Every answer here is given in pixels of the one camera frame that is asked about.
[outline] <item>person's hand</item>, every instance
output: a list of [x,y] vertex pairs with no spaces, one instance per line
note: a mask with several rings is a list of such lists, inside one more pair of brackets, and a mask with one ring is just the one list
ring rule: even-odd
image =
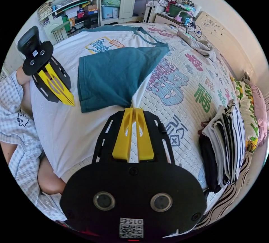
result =
[[20,85],[24,85],[31,80],[32,76],[25,75],[22,66],[17,69],[17,81]]

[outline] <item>pink pillow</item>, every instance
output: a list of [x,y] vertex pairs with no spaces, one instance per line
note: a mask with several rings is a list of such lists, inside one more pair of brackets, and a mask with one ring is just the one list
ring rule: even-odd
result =
[[253,84],[250,83],[249,86],[251,87],[251,90],[253,92],[253,102],[254,102],[254,114],[257,118],[257,122],[259,125],[259,140],[258,144],[263,142],[267,137],[267,111],[266,111],[266,105],[263,98],[263,95],[259,88]]

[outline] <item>white wall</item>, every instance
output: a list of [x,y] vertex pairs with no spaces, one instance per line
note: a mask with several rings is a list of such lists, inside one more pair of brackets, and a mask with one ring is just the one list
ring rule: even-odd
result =
[[19,33],[17,34],[17,36],[14,39],[16,48],[17,48],[17,44],[18,41],[20,40],[20,38],[34,25],[36,25],[38,27],[39,30],[39,39],[43,42],[43,41],[48,41],[48,37],[45,33],[45,31],[43,30],[43,28],[41,27],[39,20],[38,20],[38,15],[37,12],[34,12],[31,17],[26,21],[26,23],[23,25],[23,27],[20,29]]
[[[237,39],[256,72],[254,83],[265,95],[269,93],[269,66],[264,52],[250,27],[224,0],[190,0],[218,20]],[[244,63],[239,63],[245,70]]]
[[13,43],[10,46],[10,49],[6,55],[6,59],[4,61],[5,68],[9,73],[12,73],[13,71],[17,70],[22,64],[25,59],[24,55],[21,54],[17,49],[17,44],[19,39],[27,32],[32,26],[36,25],[39,30],[39,38],[43,41],[48,41],[48,37],[44,30],[41,28],[37,16],[37,12],[32,14],[32,16],[26,21],[26,23],[23,25],[17,36],[15,37]]

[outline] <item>plaid pajamas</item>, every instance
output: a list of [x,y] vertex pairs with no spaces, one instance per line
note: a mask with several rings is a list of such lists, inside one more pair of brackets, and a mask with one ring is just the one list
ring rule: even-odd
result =
[[33,119],[20,111],[23,89],[17,72],[0,83],[0,141],[16,144],[9,169],[29,200],[49,219],[65,221],[60,194],[47,195],[37,181],[42,146]]

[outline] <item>printed graphic on t-shirt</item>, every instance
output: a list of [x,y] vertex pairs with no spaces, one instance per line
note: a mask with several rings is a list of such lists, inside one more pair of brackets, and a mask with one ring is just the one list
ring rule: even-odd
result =
[[29,122],[29,119],[25,116],[25,114],[18,113],[17,121],[19,122],[19,126],[26,126]]
[[125,47],[119,41],[111,40],[108,37],[102,37],[88,44],[85,49],[89,50],[91,54],[106,52],[111,49],[118,49]]

